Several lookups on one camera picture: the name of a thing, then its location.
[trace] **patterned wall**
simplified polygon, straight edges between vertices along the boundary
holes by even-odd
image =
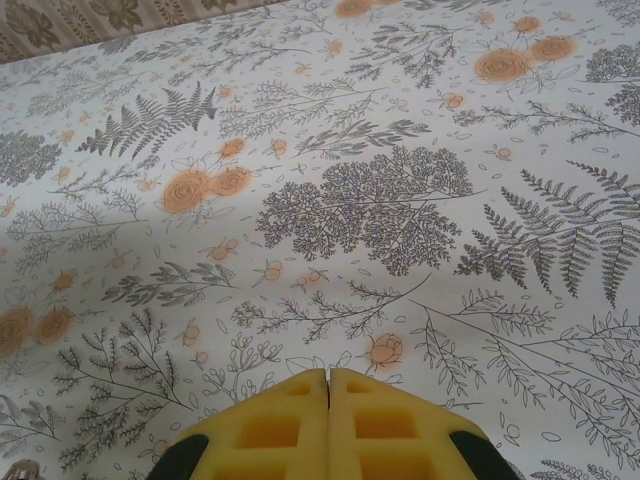
[[[277,3],[277,0],[0,0],[0,63]]]

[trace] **fern leaf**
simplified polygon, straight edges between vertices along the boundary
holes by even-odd
[[[640,230],[622,222],[598,226],[593,234],[600,241],[602,250],[602,281],[605,296],[616,306],[618,288],[634,258],[640,253]]]
[[[564,189],[564,183],[560,182],[556,185],[551,180],[544,182],[542,178],[536,178],[527,170],[522,170],[522,178],[538,192],[547,202],[559,209],[564,218],[573,225],[586,225],[597,223],[598,219],[608,213],[607,210],[597,213],[589,213],[582,208],[582,203],[588,198],[582,195],[578,200],[572,201],[571,197],[575,193],[577,187],[569,187]]]
[[[558,236],[558,250],[560,252],[560,271],[562,279],[575,298],[578,297],[578,287],[582,280],[582,272],[590,265],[597,249],[590,238],[591,233],[582,227],[572,228]]]
[[[553,293],[549,280],[556,251],[555,240],[552,238],[536,238],[527,242],[524,248],[526,255],[533,261],[540,283],[548,293]]]
[[[137,114],[125,106],[121,108],[120,122],[109,116],[106,121],[105,131],[95,130],[93,137],[87,137],[86,141],[78,147],[79,152],[98,151],[100,155],[109,145],[109,155],[113,155],[119,147],[118,156],[134,147],[133,158],[144,148],[153,145],[152,152],[157,153],[164,143],[174,134],[190,126],[198,129],[198,124],[203,116],[213,119],[216,109],[212,105],[212,90],[204,100],[201,100],[202,88],[200,83],[196,85],[194,93],[187,100],[179,92],[164,89],[167,102],[163,105],[153,99],[145,99],[141,95],[136,97],[135,108]]]
[[[525,228],[536,235],[548,235],[557,231],[565,220],[557,214],[549,214],[549,208],[540,209],[540,205],[520,197],[502,187],[502,196],[524,221]]]

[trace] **orange flower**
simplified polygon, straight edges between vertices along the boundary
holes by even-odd
[[[211,179],[203,172],[178,175],[162,193],[162,209],[167,213],[184,213],[202,202]]]
[[[229,142],[225,142],[218,153],[220,154],[220,158],[229,158],[239,154],[243,148],[244,140],[241,138],[234,138]]]
[[[198,335],[200,334],[200,329],[196,326],[190,325],[184,331],[184,335],[182,336],[182,344],[185,347],[190,347],[196,340],[198,339]]]
[[[0,316],[0,358],[13,355],[29,335],[31,310],[12,308]]]
[[[560,60],[575,51],[575,43],[568,37],[547,37],[536,42],[531,49],[533,58],[540,62]]]
[[[497,50],[476,62],[476,74],[489,82],[506,83],[522,77],[528,69],[524,55],[515,50]]]
[[[276,155],[284,155],[287,151],[287,142],[282,139],[271,140],[271,149]]]
[[[335,8],[339,18],[361,17],[371,10],[372,0],[342,0]]]
[[[483,25],[488,25],[490,23],[493,23],[493,21],[494,21],[493,15],[491,15],[489,12],[480,12],[476,16],[476,18]]]
[[[329,55],[334,57],[342,52],[342,47],[343,45],[340,40],[331,40],[329,45],[327,45],[327,51],[329,52]]]
[[[231,95],[233,95],[233,88],[227,87],[226,85],[223,85],[220,87],[220,90],[218,90],[219,99],[229,98]]]
[[[373,342],[366,356],[375,368],[386,367],[400,361],[402,340],[397,335],[386,333]]]
[[[73,313],[66,307],[54,309],[36,325],[33,336],[40,345],[51,345],[67,333],[73,324]]]
[[[244,168],[236,167],[226,170],[211,179],[209,189],[215,195],[227,197],[241,191],[249,184],[249,172]]]
[[[53,289],[56,292],[61,292],[63,290],[67,290],[68,288],[71,288],[77,276],[78,276],[78,271],[75,269],[62,272],[60,276],[56,278],[56,281],[53,282]]]
[[[522,17],[515,23],[515,30],[520,33],[533,32],[540,26],[540,20],[536,17]]]

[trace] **leafy branch illustration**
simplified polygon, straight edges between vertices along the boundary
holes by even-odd
[[[379,125],[362,119],[348,124],[338,132],[325,130],[297,144],[298,153],[295,156],[321,152],[320,158],[339,160],[342,155],[360,155],[369,145],[391,147],[406,137],[417,137],[420,133],[431,131],[428,125],[414,123],[412,120],[397,120],[386,128],[378,127]]]
[[[407,22],[381,25],[373,34],[373,44],[362,47],[352,57],[357,61],[346,71],[347,75],[376,80],[384,66],[400,65],[403,73],[416,80],[416,87],[430,88],[442,73],[447,58],[453,58],[455,34],[462,30],[441,25],[420,25]]]
[[[82,172],[71,182],[47,193],[64,195],[66,200],[82,202],[87,193],[108,195],[111,192],[110,184],[126,182],[135,178],[141,178],[145,170],[153,168],[160,161],[157,155],[149,155],[134,165],[120,165],[114,172],[106,169],[91,179],[87,179],[87,172]]]
[[[253,347],[252,343],[253,337],[245,336],[242,333],[238,333],[235,338],[231,339],[233,349],[229,355],[226,372],[224,368],[218,370],[211,368],[209,373],[202,374],[202,379],[212,385],[203,391],[205,396],[222,392],[236,404],[275,385],[273,372],[265,375],[260,386],[255,385],[251,380],[247,380],[245,383],[241,381],[243,374],[255,370],[265,363],[280,362],[278,355],[282,351],[282,345],[272,345],[266,341]]]
[[[473,195],[467,168],[451,151],[396,146],[391,157],[333,165],[322,178],[319,186],[288,182],[263,201],[257,230],[267,247],[292,236],[293,250],[312,261],[364,243],[393,275],[450,260],[460,231],[437,203]]]
[[[380,90],[356,90],[354,85],[348,78],[336,78],[307,84],[299,91],[278,80],[263,82],[255,91],[253,111],[231,107],[220,112],[223,120],[220,134],[225,138],[234,135],[257,138],[285,122],[302,126],[325,115],[335,128],[345,128],[365,114],[373,102],[373,94]],[[336,104],[343,105],[353,97],[347,108],[336,108]]]
[[[488,292],[483,294],[481,302],[490,295]],[[546,409],[548,403],[545,399],[548,398],[567,405],[570,415],[577,422],[576,428],[584,428],[590,445],[600,440],[607,455],[613,454],[617,458],[620,468],[625,463],[632,469],[640,467],[640,449],[636,449],[640,441],[640,379],[628,374],[633,372],[633,375],[637,375],[637,365],[631,365],[635,363],[633,349],[640,342],[640,322],[630,322],[628,313],[625,312],[622,320],[611,314],[605,322],[594,319],[591,330],[584,325],[576,325],[554,339],[526,341],[491,332],[475,319],[471,323],[464,316],[447,314],[411,301],[424,309],[427,323],[424,329],[414,333],[423,335],[429,329],[434,329],[434,319],[437,319],[439,322],[454,322],[486,335],[488,345],[483,350],[494,354],[487,363],[487,369],[497,371],[498,383],[506,383],[514,396],[522,399],[525,407],[532,405]],[[467,376],[477,375],[469,366],[477,368],[478,361],[473,357],[459,357],[467,362],[467,366],[463,367],[464,364],[451,355],[457,355],[455,346],[450,347],[451,342],[447,343],[449,339],[444,333],[435,332],[431,338],[427,338],[427,343],[431,343],[432,355],[440,354],[440,357],[435,357],[440,359],[439,364],[435,365],[445,372],[440,373],[440,383],[448,380],[449,391],[466,395]],[[437,351],[434,337],[441,348],[446,345],[444,352]],[[619,342],[624,345],[622,348],[618,348]],[[550,353],[548,348],[540,349],[542,345],[555,346],[558,351],[580,358],[577,361],[565,360],[565,357]],[[528,360],[531,356],[537,357],[536,367]],[[596,365],[597,372],[590,369],[585,359]],[[613,369],[625,371],[627,375],[615,374]],[[462,390],[457,388],[459,382],[463,382]],[[548,389],[548,396],[538,382]]]
[[[310,313],[308,308],[302,308],[293,299],[283,298],[278,306],[279,312],[267,313],[266,308],[259,307],[251,302],[244,302],[236,307],[231,315],[231,320],[240,327],[251,328],[254,323],[258,325],[258,333],[278,333],[288,330],[290,324],[307,324],[307,336],[304,337],[305,344],[326,339],[327,332],[332,325],[340,324],[345,329],[348,339],[371,335],[373,333],[372,323],[380,326],[388,320],[385,313],[392,303],[405,298],[429,279],[430,275],[424,278],[416,286],[404,293],[393,288],[384,290],[370,289],[366,285],[357,284],[353,280],[348,283],[351,295],[358,297],[358,305],[332,302],[327,300],[321,291],[310,296],[309,307],[317,310],[317,314]]]
[[[460,126],[485,123],[487,120],[495,121],[501,130],[512,130],[522,123],[535,121],[529,125],[529,130],[534,135],[542,134],[548,128],[561,126],[583,125],[580,130],[571,132],[569,142],[575,143],[578,140],[586,140],[591,137],[612,137],[620,135],[632,135],[640,137],[640,132],[625,130],[606,123],[607,115],[602,112],[593,112],[593,107],[567,104],[567,108],[562,112],[554,112],[545,104],[534,101],[527,101],[530,113],[515,112],[504,107],[482,107],[481,113],[474,110],[462,110],[453,116],[453,120]]]
[[[149,72],[134,72],[128,65],[101,70],[95,77],[81,70],[70,71],[55,90],[31,98],[27,115],[50,117],[75,103],[88,103],[94,99],[113,103],[134,91],[146,73]]]
[[[210,52],[219,51],[213,47],[209,47]],[[251,71],[261,68],[265,63],[279,58],[288,53],[304,53],[311,54],[311,52],[301,48],[282,48],[269,45],[265,42],[253,41],[249,44],[249,49],[235,50],[233,48],[224,48],[219,60],[212,62],[198,62],[189,65],[188,71],[182,71],[176,73],[169,80],[169,84],[172,86],[178,86],[186,80],[189,80],[194,75],[198,78],[203,76],[213,75],[217,70],[223,70],[225,73],[232,73],[239,65],[250,63]]]
[[[174,262],[165,262],[165,265],[151,274],[150,283],[144,283],[139,276],[127,275],[105,291],[103,300],[113,303],[124,300],[138,306],[157,297],[163,307],[179,304],[190,307],[204,300],[209,288],[236,288],[231,284],[235,273],[222,265],[198,263],[191,269]]]
[[[603,196],[596,198],[595,192],[576,196],[577,186],[544,181],[522,170],[528,187],[547,206],[503,187],[502,196],[522,223],[509,221],[485,205],[485,216],[496,237],[474,230],[479,246],[464,245],[467,255],[460,257],[456,273],[479,275],[486,271],[494,280],[509,276],[526,288],[528,258],[538,280],[551,293],[550,281],[558,264],[567,290],[577,298],[582,277],[600,254],[605,297],[615,307],[618,289],[640,252],[640,194],[633,193],[640,185],[628,184],[627,175],[569,163],[595,178]]]
[[[110,192],[103,207],[87,202],[49,202],[39,209],[23,210],[7,228],[8,236],[23,244],[24,257],[16,262],[20,273],[29,272],[60,251],[103,250],[113,244],[124,225],[143,222],[140,197],[124,188]],[[130,220],[109,221],[107,211],[117,210]]]
[[[149,309],[120,322],[117,335],[103,328],[100,333],[83,334],[82,339],[88,353],[79,346],[60,350],[64,370],[53,378],[58,395],[90,382],[91,401],[74,431],[78,443],[60,453],[63,470],[95,461],[122,439],[127,446],[137,442],[149,422],[169,406],[189,411],[197,407],[193,393],[190,405],[178,396],[178,366],[171,352],[162,352],[166,324]]]
[[[542,460],[540,463],[549,470],[534,472],[531,474],[532,478],[539,480],[588,480],[589,476],[586,473],[588,472],[593,475],[594,480],[620,480],[620,477],[614,476],[609,470],[592,463],[587,465],[586,471],[558,460]]]
[[[200,121],[206,116],[210,120],[216,114],[216,108],[212,105],[215,88],[202,98],[200,82],[190,98],[186,98],[181,92],[163,89],[167,95],[165,105],[153,99],[144,99],[142,95],[136,97],[136,109],[138,113],[122,106],[122,121],[118,122],[111,115],[107,117],[105,131],[95,130],[93,137],[87,137],[77,149],[78,152],[95,152],[100,155],[109,148],[109,155],[113,155],[120,146],[118,156],[129,148],[137,145],[133,158],[145,147],[151,146],[151,153],[156,154],[164,143],[176,133],[191,127],[197,131]]]
[[[19,408],[7,395],[0,395],[0,399],[0,427],[7,427],[0,431],[3,458],[23,452],[29,437],[40,435],[60,441],[56,437],[56,428],[66,420],[51,405],[45,407],[40,402],[30,400],[28,407]],[[21,422],[23,417],[28,421]]]
[[[628,0],[598,0],[597,5],[604,7],[609,15],[622,23],[623,27],[640,24],[640,5]]]
[[[587,62],[586,80],[621,84],[620,91],[606,105],[613,107],[623,123],[640,126],[640,42],[598,50]]]

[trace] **floral wallpaper roll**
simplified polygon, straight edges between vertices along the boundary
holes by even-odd
[[[639,23],[292,0],[1,66],[0,472],[141,480],[347,367],[521,478],[637,478]]]
[[[276,3],[270,0],[2,0],[0,63],[122,39]]]

